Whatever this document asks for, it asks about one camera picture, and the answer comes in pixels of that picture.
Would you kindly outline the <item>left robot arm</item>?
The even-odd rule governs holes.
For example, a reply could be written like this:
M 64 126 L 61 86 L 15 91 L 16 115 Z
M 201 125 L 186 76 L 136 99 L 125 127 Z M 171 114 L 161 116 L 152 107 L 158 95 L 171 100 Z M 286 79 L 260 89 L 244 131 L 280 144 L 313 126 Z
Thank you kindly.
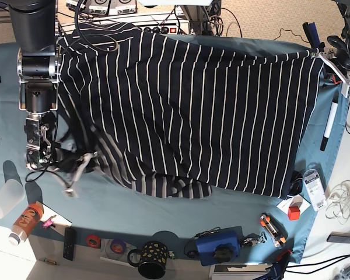
M 318 58 L 341 81 L 341 94 L 350 97 L 350 1 L 336 1 L 339 12 L 344 21 L 340 36 L 329 36 L 329 48 L 311 53 L 311 57 Z

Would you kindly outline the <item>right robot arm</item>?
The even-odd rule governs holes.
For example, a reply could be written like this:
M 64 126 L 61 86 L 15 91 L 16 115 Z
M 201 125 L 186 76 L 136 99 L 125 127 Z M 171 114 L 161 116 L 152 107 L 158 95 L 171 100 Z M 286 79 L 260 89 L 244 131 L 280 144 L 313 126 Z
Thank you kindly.
M 57 142 L 58 89 L 61 50 L 57 1 L 7 1 L 16 42 L 19 77 L 19 109 L 27 113 L 26 166 L 42 176 L 64 172 L 59 177 L 65 195 L 75 197 L 75 184 L 96 157 L 95 152 L 76 153 Z

